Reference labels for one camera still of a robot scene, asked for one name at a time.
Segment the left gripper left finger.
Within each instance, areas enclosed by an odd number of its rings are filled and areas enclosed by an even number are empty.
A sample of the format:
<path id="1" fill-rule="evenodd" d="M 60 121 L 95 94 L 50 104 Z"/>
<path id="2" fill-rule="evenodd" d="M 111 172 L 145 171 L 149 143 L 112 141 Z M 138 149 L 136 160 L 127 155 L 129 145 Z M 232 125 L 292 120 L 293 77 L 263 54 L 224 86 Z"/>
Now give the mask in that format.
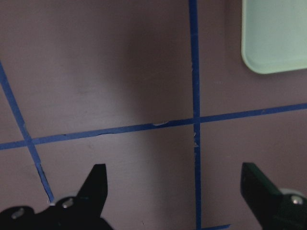
<path id="1" fill-rule="evenodd" d="M 101 217 L 108 193 L 105 164 L 96 164 L 76 196 L 60 199 L 42 212 L 15 206 L 0 213 L 2 230 L 111 230 Z"/>

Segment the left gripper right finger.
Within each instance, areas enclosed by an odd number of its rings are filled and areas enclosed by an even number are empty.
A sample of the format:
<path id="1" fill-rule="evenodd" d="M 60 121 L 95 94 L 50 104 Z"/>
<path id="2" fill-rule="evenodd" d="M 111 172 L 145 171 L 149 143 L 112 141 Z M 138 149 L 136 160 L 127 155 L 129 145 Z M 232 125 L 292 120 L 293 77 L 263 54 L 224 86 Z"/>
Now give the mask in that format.
<path id="1" fill-rule="evenodd" d="M 256 164 L 242 163 L 240 192 L 263 230 L 307 228 L 307 197 L 278 188 Z"/>

